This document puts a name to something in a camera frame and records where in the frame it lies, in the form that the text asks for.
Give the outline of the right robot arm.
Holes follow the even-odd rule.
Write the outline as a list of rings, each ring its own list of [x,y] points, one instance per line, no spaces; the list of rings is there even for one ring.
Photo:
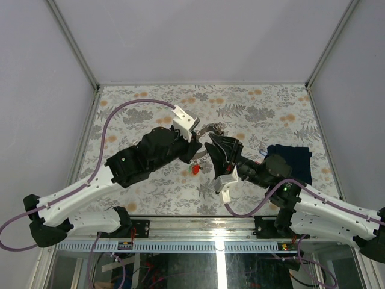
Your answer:
[[[265,203],[280,208],[274,230],[280,237],[310,235],[347,244],[365,257],[384,262],[384,210],[358,207],[331,197],[292,177],[292,167],[278,154],[261,163],[242,156],[242,143],[232,137],[209,135],[205,148],[214,165],[215,192],[233,216],[251,217]],[[263,201],[247,214],[235,213],[230,191],[246,181],[267,190]]]

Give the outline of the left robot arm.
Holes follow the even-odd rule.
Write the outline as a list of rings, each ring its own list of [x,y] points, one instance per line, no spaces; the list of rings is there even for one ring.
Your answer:
[[[147,180],[152,172],[176,159],[190,163],[201,147],[195,133],[186,140],[174,128],[157,127],[138,144],[108,158],[89,177],[46,197],[25,197],[32,238],[38,247],[53,246],[71,235],[131,238],[134,229],[126,208],[116,205],[94,213],[81,209],[106,194]]]

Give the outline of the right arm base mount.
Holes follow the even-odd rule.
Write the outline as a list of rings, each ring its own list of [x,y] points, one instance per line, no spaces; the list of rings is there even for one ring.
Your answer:
[[[257,239],[293,239],[303,235],[294,232],[290,226],[292,222],[288,217],[261,217],[254,216],[253,235]]]

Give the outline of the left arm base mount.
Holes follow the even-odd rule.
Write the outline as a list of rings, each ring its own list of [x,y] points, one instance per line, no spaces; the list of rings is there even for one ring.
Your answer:
[[[118,227],[111,233],[102,232],[101,238],[134,238],[144,239],[149,237],[150,220],[138,219],[129,220]]]

